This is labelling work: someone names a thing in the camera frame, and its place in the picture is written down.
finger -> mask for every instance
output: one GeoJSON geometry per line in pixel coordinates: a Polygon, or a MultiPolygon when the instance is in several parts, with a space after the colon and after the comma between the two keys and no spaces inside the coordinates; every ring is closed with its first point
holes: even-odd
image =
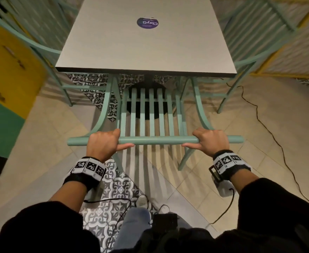
{"type": "Polygon", "coordinates": [[[202,135],[202,132],[196,129],[195,131],[192,132],[192,135],[196,136],[197,138],[199,138],[199,136],[202,135]]]}
{"type": "Polygon", "coordinates": [[[191,149],[197,149],[197,150],[201,150],[202,146],[201,144],[193,144],[193,143],[184,143],[182,144],[183,147],[188,147],[188,148],[191,148],[191,149]]]}
{"type": "Polygon", "coordinates": [[[205,131],[207,131],[207,129],[199,127],[199,128],[197,128],[197,131],[205,132],[205,131]]]}
{"type": "Polygon", "coordinates": [[[115,129],[115,130],[112,132],[112,135],[114,135],[115,137],[119,138],[119,137],[120,137],[120,129],[115,129]]]}
{"type": "Polygon", "coordinates": [[[132,143],[120,144],[120,145],[117,145],[117,151],[125,150],[125,149],[128,149],[130,147],[134,147],[134,146],[135,146],[135,144],[132,144],[132,143]]]}

circular sticker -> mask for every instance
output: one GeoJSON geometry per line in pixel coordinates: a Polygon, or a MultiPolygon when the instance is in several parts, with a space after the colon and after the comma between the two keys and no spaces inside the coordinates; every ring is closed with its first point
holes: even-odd
{"type": "Polygon", "coordinates": [[[139,18],[137,20],[137,25],[141,28],[152,29],[158,26],[158,20],[154,18],[139,18]]]}

table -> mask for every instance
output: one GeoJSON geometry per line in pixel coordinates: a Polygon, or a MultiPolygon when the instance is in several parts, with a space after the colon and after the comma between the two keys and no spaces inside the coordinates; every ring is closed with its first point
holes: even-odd
{"type": "Polygon", "coordinates": [[[84,0],[56,69],[148,78],[237,74],[210,0],[84,0]]]}

tile floor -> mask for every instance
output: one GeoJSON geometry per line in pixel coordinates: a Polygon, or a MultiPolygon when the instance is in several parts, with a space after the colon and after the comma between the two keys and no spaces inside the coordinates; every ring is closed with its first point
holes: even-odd
{"type": "MultiPolygon", "coordinates": [[[[244,97],[258,105],[260,120],[283,146],[287,164],[294,171],[302,192],[309,198],[309,88],[292,79],[247,77],[244,97]]],[[[208,90],[209,85],[201,85],[208,90]]],[[[213,92],[224,92],[226,85],[213,85],[213,92]]],[[[213,127],[228,135],[242,135],[243,144],[231,149],[253,166],[253,172],[281,184],[300,196],[286,168],[281,148],[257,121],[255,107],[241,99],[237,89],[221,114],[220,100],[206,99],[205,114],[213,127]]],[[[66,139],[80,136],[92,127],[98,109],[83,95],[70,93],[77,104],[68,107],[51,82],[36,99],[33,109],[0,176],[0,227],[20,209],[48,200],[60,186],[71,163],[85,155],[85,147],[68,147],[66,139]]],[[[200,127],[194,102],[185,103],[189,134],[200,127]]],[[[106,123],[105,129],[114,128],[106,123]]],[[[233,206],[215,225],[208,226],[228,206],[230,198],[221,198],[208,167],[211,158],[196,151],[182,172],[178,162],[180,146],[139,146],[119,153],[131,179],[156,205],[168,204],[172,211],[192,226],[204,227],[215,236],[234,229],[237,221],[236,195],[233,206]]]]}

chair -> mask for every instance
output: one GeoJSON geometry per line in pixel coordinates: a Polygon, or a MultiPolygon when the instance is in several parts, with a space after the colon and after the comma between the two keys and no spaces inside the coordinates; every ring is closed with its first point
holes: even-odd
{"type": "Polygon", "coordinates": [[[297,31],[279,10],[277,4],[271,0],[247,0],[219,22],[226,23],[223,35],[237,69],[237,76],[233,79],[202,79],[206,83],[227,83],[235,80],[227,93],[203,95],[223,98],[218,114],[221,113],[235,88],[240,85],[241,80],[254,71],[270,54],[286,44],[297,31]]]}
{"type": "Polygon", "coordinates": [[[104,90],[105,87],[69,85],[55,73],[56,64],[71,25],[65,11],[76,14],[76,8],[63,0],[0,0],[0,26],[28,45],[55,80],[69,106],[67,89],[104,90]]]}
{"type": "MultiPolygon", "coordinates": [[[[175,80],[180,82],[182,79],[176,77],[175,80]]],[[[135,145],[178,145],[183,143],[198,143],[198,139],[195,136],[188,136],[186,129],[185,113],[184,113],[184,98],[186,97],[187,89],[189,85],[192,85],[193,95],[196,102],[197,112],[201,124],[206,129],[213,129],[211,124],[206,118],[206,115],[201,104],[201,97],[198,87],[198,81],[196,77],[188,77],[183,83],[183,90],[176,90],[175,92],[170,92],[166,90],[165,93],[162,89],[137,89],[133,88],[131,91],[131,97],[128,91],[123,92],[123,96],[120,96],[118,91],[119,76],[109,75],[107,88],[104,96],[104,102],[102,107],[101,115],[97,121],[95,127],[86,135],[82,137],[75,137],[68,139],[69,146],[86,146],[89,140],[89,136],[92,133],[100,131],[103,126],[103,122],[106,119],[111,92],[113,92],[118,101],[117,108],[117,121],[116,127],[120,128],[121,135],[119,138],[119,143],[133,143],[135,145]],[[131,114],[130,123],[127,124],[127,103],[131,102],[131,114]],[[140,129],[139,136],[136,135],[136,103],[140,102],[140,129]],[[149,130],[150,135],[145,135],[145,103],[149,102],[149,130]],[[158,102],[159,109],[159,135],[155,134],[155,103],[158,102]],[[164,120],[164,106],[167,105],[167,120],[168,123],[165,124],[164,120]],[[176,118],[178,122],[174,122],[173,119],[173,108],[176,107],[176,118]],[[174,127],[175,124],[178,126],[179,135],[175,136],[174,127]]],[[[244,139],[241,136],[228,136],[230,143],[243,143],[244,139]]],[[[178,170],[182,170],[186,161],[194,152],[194,149],[185,148],[185,155],[182,158],[181,163],[178,166],[178,170]]],[[[122,163],[117,155],[113,156],[119,172],[123,171],[122,163]]]]}

